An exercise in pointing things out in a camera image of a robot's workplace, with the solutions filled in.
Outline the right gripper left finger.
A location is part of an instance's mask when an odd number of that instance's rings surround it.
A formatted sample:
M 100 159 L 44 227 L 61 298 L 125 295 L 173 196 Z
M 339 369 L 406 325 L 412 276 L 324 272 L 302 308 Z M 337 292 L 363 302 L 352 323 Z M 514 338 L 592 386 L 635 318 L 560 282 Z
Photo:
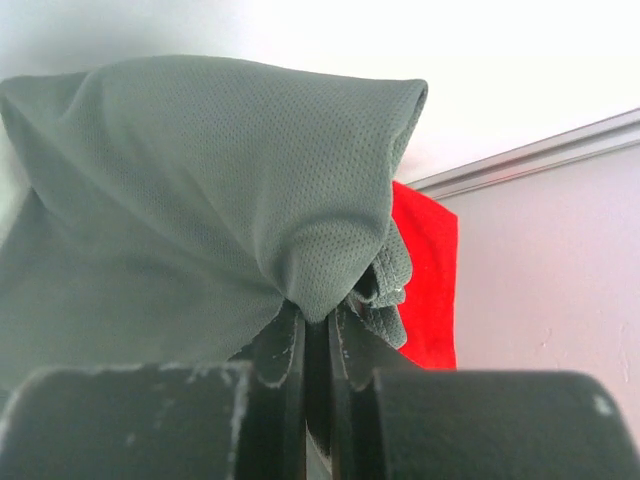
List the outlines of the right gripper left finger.
M 302 479 L 305 323 L 224 363 L 49 368 L 1 415 L 5 479 Z

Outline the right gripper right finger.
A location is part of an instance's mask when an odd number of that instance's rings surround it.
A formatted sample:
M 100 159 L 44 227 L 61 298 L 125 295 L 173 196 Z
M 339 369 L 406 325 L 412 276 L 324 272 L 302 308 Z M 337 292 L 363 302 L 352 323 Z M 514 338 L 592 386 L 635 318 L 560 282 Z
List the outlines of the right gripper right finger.
M 328 319 L 337 479 L 635 479 L 608 391 L 572 371 L 424 370 L 350 309 Z

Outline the dark grey t shirt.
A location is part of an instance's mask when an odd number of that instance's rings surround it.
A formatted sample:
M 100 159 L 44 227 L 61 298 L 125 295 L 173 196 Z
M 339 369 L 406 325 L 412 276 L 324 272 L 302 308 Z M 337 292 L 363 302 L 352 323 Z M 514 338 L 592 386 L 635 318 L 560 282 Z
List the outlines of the dark grey t shirt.
M 1 248 L 1 385 L 223 361 L 292 303 L 406 343 L 392 181 L 428 92 L 165 56 L 1 84 L 30 188 Z

